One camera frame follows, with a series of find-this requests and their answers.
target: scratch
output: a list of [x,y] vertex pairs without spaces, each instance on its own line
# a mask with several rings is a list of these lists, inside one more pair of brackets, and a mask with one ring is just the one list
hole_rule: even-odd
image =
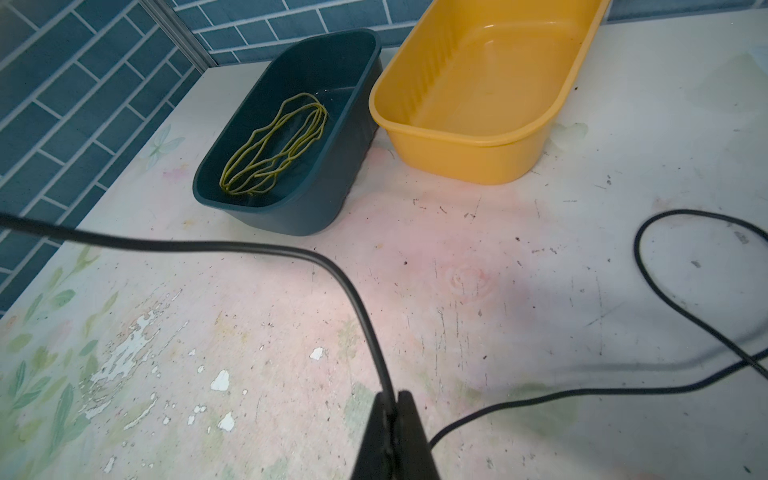
[[442,323],[442,341],[443,341],[442,348],[443,350],[445,350],[447,348],[446,344],[448,343],[445,341],[445,319],[443,318],[442,310],[438,310],[437,313],[440,314],[440,323]]
[[482,195],[478,199],[478,204],[475,205],[475,212],[472,214],[472,219],[469,221],[469,223],[472,223],[475,221],[475,217],[477,217],[478,214],[478,208],[480,208],[480,200],[482,200]]

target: white table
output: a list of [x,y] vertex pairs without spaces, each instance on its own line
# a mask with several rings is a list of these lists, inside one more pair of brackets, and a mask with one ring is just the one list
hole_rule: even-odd
[[[200,159],[265,65],[210,69],[164,124],[180,146],[149,168],[140,154],[81,228],[334,259],[428,435],[509,398],[694,381],[735,356],[654,297],[631,242],[673,207],[768,226],[768,76],[746,55],[766,43],[765,10],[603,26],[531,173],[498,187],[434,177],[379,131],[339,217],[304,238],[193,199]],[[677,218],[648,232],[644,252],[666,291],[756,352],[768,343],[768,249],[736,232]],[[328,275],[276,258],[101,249],[78,271],[82,250],[65,244],[0,325],[4,478],[349,475],[379,385]],[[446,479],[765,478],[767,393],[743,371],[686,396],[498,412],[434,456]]]

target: power cord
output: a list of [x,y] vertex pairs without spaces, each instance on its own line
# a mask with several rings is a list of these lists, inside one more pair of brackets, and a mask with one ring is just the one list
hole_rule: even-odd
[[477,412],[470,413],[466,417],[456,420],[451,425],[448,425],[444,429],[437,432],[437,435],[432,437],[432,440],[429,441],[430,448],[435,448],[435,445],[437,445],[437,442],[442,440],[443,437],[448,435],[450,432],[453,432],[458,427],[462,425],[466,425],[467,423],[470,423],[472,420],[479,419],[484,415],[497,412],[499,410],[516,409],[519,407],[539,405],[541,403],[552,402],[553,400],[566,399],[568,397],[575,397],[575,396],[676,395],[680,393],[696,392],[697,390],[706,388],[712,385],[713,383],[724,379],[728,375],[733,375],[734,373],[743,369],[745,366],[751,366],[760,375],[768,379],[768,371],[766,371],[766,369],[758,363],[758,361],[768,357],[768,349],[763,350],[762,352],[758,353],[755,356],[750,356],[748,353],[744,352],[736,343],[728,339],[728,337],[726,337],[722,333],[718,332],[711,325],[704,322],[702,319],[698,318],[691,312],[688,312],[683,307],[673,302],[669,296],[665,295],[664,292],[661,291],[661,289],[658,287],[656,282],[654,282],[654,280],[650,277],[650,274],[648,273],[648,270],[645,267],[645,263],[643,262],[643,257],[640,255],[640,243],[641,243],[641,240],[643,239],[643,233],[645,233],[645,230],[647,230],[647,228],[650,227],[653,223],[661,220],[662,218],[672,217],[673,215],[692,215],[694,217],[715,218],[725,222],[734,223],[736,225],[740,225],[754,232],[758,236],[762,237],[763,240],[765,240],[766,242],[768,242],[768,233],[766,233],[765,230],[760,229],[756,225],[753,225],[739,218],[729,217],[727,215],[722,215],[722,214],[713,214],[711,212],[705,212],[702,210],[679,209],[679,210],[668,210],[666,212],[653,215],[651,218],[646,220],[645,223],[641,225],[641,227],[637,230],[637,233],[634,236],[634,261],[635,263],[637,263],[637,268],[640,269],[640,273],[643,275],[643,278],[645,279],[650,289],[653,290],[654,293],[656,293],[656,295],[659,298],[661,298],[667,305],[671,306],[680,315],[689,319],[691,322],[693,322],[700,328],[704,329],[707,333],[709,333],[710,335],[718,339],[723,345],[728,347],[728,349],[730,349],[732,352],[740,356],[743,359],[741,362],[734,363],[733,365],[727,368],[724,368],[719,372],[716,372],[713,375],[710,375],[703,380],[700,380],[695,383],[691,383],[689,385],[656,387],[656,388],[636,388],[636,389],[633,389],[633,388],[573,389],[573,390],[565,390],[563,392],[550,393],[549,395],[544,395],[544,396],[536,397],[533,399],[497,403],[495,405],[487,406],[483,409],[480,409]]
[[[654,215],[642,224],[640,229],[634,238],[634,259],[637,263],[637,267],[640,269],[643,278],[648,283],[648,286],[661,298],[667,305],[671,306],[675,311],[685,316],[695,325],[704,329],[710,335],[714,336],[722,344],[724,344],[732,352],[736,353],[742,358],[740,362],[734,363],[727,368],[721,369],[715,372],[713,375],[708,376],[698,382],[691,383],[684,386],[668,386],[668,387],[656,387],[656,388],[589,388],[589,389],[572,389],[565,390],[563,392],[550,393],[545,396],[539,396],[532,399],[517,400],[514,402],[503,402],[495,405],[487,406],[478,410],[470,415],[467,415],[452,424],[446,426],[435,435],[432,440],[429,441],[429,447],[434,448],[437,442],[443,437],[448,435],[453,430],[465,425],[472,420],[479,419],[480,417],[492,412],[497,412],[503,409],[514,409],[524,406],[534,406],[546,402],[552,402],[554,400],[565,399],[575,396],[627,396],[627,395],[676,395],[681,393],[696,392],[718,382],[735,372],[740,371],[746,366],[751,366],[760,375],[768,379],[768,370],[761,366],[758,362],[768,357],[768,349],[765,349],[755,356],[750,356],[744,352],[736,343],[728,339],[725,335],[714,329],[708,323],[699,319],[692,313],[688,312],[681,306],[677,305],[667,295],[665,295],[657,284],[653,281],[648,273],[645,264],[643,262],[640,245],[645,230],[654,222],[661,220],[665,217],[671,217],[673,215],[692,215],[695,217],[708,217],[726,222],[740,225],[759,237],[762,237],[768,242],[768,233],[759,227],[741,220],[735,217],[729,217],[722,214],[714,214],[702,210],[669,210],[662,212],[661,214]],[[134,250],[145,252],[159,252],[159,253],[196,253],[196,252],[234,252],[234,253],[256,253],[262,255],[272,255],[277,257],[291,257],[300,260],[306,260],[311,263],[315,263],[327,270],[328,273],[339,282],[344,289],[349,301],[352,303],[355,313],[357,314],[360,326],[362,327],[363,334],[368,342],[368,347],[373,357],[373,363],[376,367],[376,371],[379,375],[379,381],[382,384],[383,393],[383,406],[389,419],[394,419],[397,415],[397,401],[395,397],[395,390],[392,386],[392,380],[389,377],[389,371],[386,368],[384,361],[384,355],[379,341],[376,338],[376,333],[373,330],[370,318],[368,317],[367,310],[362,303],[360,295],[357,290],[349,281],[346,274],[330,259],[320,255],[312,250],[304,250],[295,247],[285,247],[280,245],[269,245],[265,243],[245,243],[245,242],[223,242],[223,241],[166,241],[166,240],[138,240],[126,237],[113,237],[111,235],[103,235],[100,233],[91,233],[81,230],[73,230],[66,227],[59,227],[51,225],[45,222],[39,222],[37,220],[29,220],[25,218],[15,217],[0,213],[0,227],[10,228],[12,230],[18,230],[32,235],[38,235],[41,237],[54,237],[61,240],[70,240],[77,243],[86,243],[90,245],[96,245],[100,247],[116,248],[121,250]]]

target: blue tiled wall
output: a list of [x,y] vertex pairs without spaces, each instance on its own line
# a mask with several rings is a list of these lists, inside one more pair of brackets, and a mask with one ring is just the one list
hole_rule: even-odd
[[[406,39],[430,0],[166,2],[214,60],[219,65],[226,65],[270,60],[301,38],[356,27],[377,30],[385,47],[397,46]],[[614,0],[608,21],[718,12],[761,6],[763,3],[768,3],[768,0]]]
[[[136,0],[0,5],[0,210],[76,227],[200,75]],[[0,233],[0,314],[58,247]]]

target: painted leaf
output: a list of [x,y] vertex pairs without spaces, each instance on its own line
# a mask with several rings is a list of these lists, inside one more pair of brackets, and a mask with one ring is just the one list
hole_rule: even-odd
[[160,153],[161,154],[168,154],[174,150],[176,150],[176,147],[181,145],[181,142],[184,141],[184,137],[174,138],[173,140],[169,141],[166,144],[162,144],[160,146]]
[[72,408],[72,399],[74,398],[73,391],[74,387],[71,383],[68,383],[61,392],[61,396],[58,398],[56,413],[53,417],[53,426],[51,427],[51,447],[48,450],[49,455],[58,449],[61,445],[61,441],[64,439],[64,425],[67,423],[69,410]]
[[83,347],[83,350],[80,350],[79,355],[80,356],[86,356],[87,354],[91,353],[94,348],[96,348],[96,344],[98,343],[98,340],[91,340],[90,342],[86,343]]
[[64,290],[57,293],[56,296],[51,299],[53,310],[62,308],[64,305],[69,303],[72,298],[74,298],[74,290]]
[[58,281],[61,279],[61,275],[64,273],[64,269],[59,267],[54,272],[53,275],[51,275],[51,279],[48,281],[48,285],[45,287],[47,290],[52,289],[56,286]]
[[42,370],[45,367],[46,360],[48,360],[48,349],[44,346],[39,346],[30,362],[31,371],[39,372]]
[[72,349],[67,350],[67,352],[64,355],[64,368],[67,368],[69,366],[69,362],[72,360]]
[[45,393],[43,393],[43,396],[40,397],[40,401],[38,402],[38,406],[46,403],[48,400],[53,398],[54,395],[56,395],[56,392],[61,388],[62,385],[65,384],[67,381],[67,376],[62,376],[60,379],[56,380],[56,382],[48,387],[48,390],[45,390]]
[[72,425],[68,426],[64,430],[64,438],[62,441],[64,443],[71,442],[72,440],[76,439],[80,436],[80,434],[85,430],[85,427],[87,427],[91,423],[91,420],[88,420],[85,417],[84,413],[81,413],[75,420]]
[[118,293],[120,293],[120,292],[115,292],[115,293],[112,293],[112,296],[111,296],[111,297],[109,297],[109,300],[107,300],[106,302],[104,302],[104,306],[101,308],[101,312],[102,312],[102,313],[106,313],[106,312],[108,312],[108,311],[109,311],[109,309],[110,309],[110,308],[112,308],[112,306],[114,305],[114,303],[118,301]]
[[43,294],[41,293],[40,295],[37,296],[37,298],[35,298],[35,301],[32,302],[32,305],[30,305],[29,308],[27,308],[27,314],[24,315],[24,323],[27,323],[29,319],[32,318],[32,315],[35,314],[35,310],[38,309],[38,306],[40,306],[40,302],[42,300],[43,300]]
[[51,377],[44,376],[43,378],[39,379],[35,384],[31,387],[29,387],[30,392],[39,391],[42,392],[42,390],[45,388],[45,386],[48,384],[48,382],[51,381]]
[[45,370],[45,369],[47,369],[49,366],[53,365],[53,362],[55,362],[57,358],[58,358],[58,353],[54,353],[54,354],[52,354],[52,355],[51,355],[51,354],[49,354],[49,355],[48,355],[48,359],[47,359],[47,360],[45,360],[45,365],[43,365],[43,370]]
[[16,369],[16,377],[11,382],[11,388],[8,390],[8,393],[11,395],[12,398],[15,398],[19,390],[22,389],[22,385],[24,385],[24,377],[26,372],[27,372],[27,363],[22,360],[22,362],[18,365],[18,368]]
[[83,325],[83,336],[85,338],[88,338],[88,336],[91,335],[91,330],[94,327],[94,323],[96,323],[96,319],[98,319],[98,313],[94,313],[85,320],[85,325]]
[[90,382],[91,377],[98,371],[98,360],[96,360],[96,357],[91,355],[88,357],[88,361],[85,363],[85,368],[83,368],[83,371],[80,373],[80,381],[81,382]]
[[154,141],[152,143],[155,144],[156,147],[160,147],[163,142],[165,142],[165,139],[168,138],[168,134],[170,133],[170,124],[163,127],[161,130],[157,132],[157,135],[154,138]]
[[35,390],[34,392],[26,392],[24,395],[18,397],[18,400],[13,402],[12,409],[18,410],[23,409],[30,403],[34,402],[36,398],[40,396],[40,390]]
[[8,343],[8,351],[10,353],[19,353],[27,346],[27,343],[29,343],[30,340],[32,340],[31,333],[22,333]]
[[78,261],[74,265],[74,269],[72,270],[72,273],[81,272],[82,270],[85,270],[85,267],[92,264],[98,259],[98,255],[96,257],[93,257],[92,259],[88,259],[88,253],[91,252],[91,247],[86,246],[83,247],[83,250],[80,252],[80,255],[78,255]]
[[32,440],[40,429],[40,425],[42,425],[43,420],[44,419],[34,419],[25,423],[18,430],[18,439],[21,440],[22,443],[26,443]]

